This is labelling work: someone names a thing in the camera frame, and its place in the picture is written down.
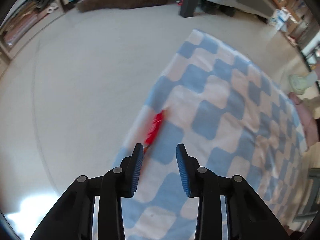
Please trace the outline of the red pen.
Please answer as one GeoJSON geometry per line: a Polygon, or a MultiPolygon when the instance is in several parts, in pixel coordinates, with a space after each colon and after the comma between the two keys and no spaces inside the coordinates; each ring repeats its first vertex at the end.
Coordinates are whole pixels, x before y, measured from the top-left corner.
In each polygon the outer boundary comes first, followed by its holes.
{"type": "Polygon", "coordinates": [[[151,125],[149,127],[148,133],[146,135],[146,139],[144,141],[144,154],[148,151],[148,149],[151,147],[153,142],[156,140],[157,134],[159,133],[161,129],[161,125],[163,121],[165,120],[166,110],[163,109],[159,113],[157,113],[151,122],[151,125]]]}

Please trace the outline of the blue white checkered cloth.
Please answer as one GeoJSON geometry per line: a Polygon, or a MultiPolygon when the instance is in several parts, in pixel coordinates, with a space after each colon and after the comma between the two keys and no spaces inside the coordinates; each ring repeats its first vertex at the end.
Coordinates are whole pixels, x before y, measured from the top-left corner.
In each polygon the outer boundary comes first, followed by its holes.
{"type": "Polygon", "coordinates": [[[304,131],[284,92],[247,57],[193,30],[153,86],[116,157],[146,139],[153,117],[165,121],[143,161],[137,192],[122,201],[127,239],[192,239],[197,200],[186,197],[176,146],[215,174],[239,174],[282,224],[295,216],[304,131]]]}

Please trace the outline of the green slipper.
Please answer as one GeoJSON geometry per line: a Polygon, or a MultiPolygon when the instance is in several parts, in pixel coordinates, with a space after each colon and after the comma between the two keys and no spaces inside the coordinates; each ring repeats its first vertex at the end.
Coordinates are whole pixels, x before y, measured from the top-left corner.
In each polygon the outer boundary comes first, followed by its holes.
{"type": "Polygon", "coordinates": [[[312,70],[306,76],[299,76],[296,74],[289,76],[289,83],[292,90],[298,94],[302,95],[304,92],[311,87],[318,80],[318,75],[315,70],[312,70]]]}

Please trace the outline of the white bedside cabinet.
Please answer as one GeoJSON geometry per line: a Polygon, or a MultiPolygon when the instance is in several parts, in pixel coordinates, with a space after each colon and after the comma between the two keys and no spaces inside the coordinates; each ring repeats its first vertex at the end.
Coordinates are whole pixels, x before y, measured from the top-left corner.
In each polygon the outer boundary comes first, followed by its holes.
{"type": "Polygon", "coordinates": [[[1,23],[1,50],[13,60],[31,39],[63,14],[60,0],[17,0],[1,23]]]}

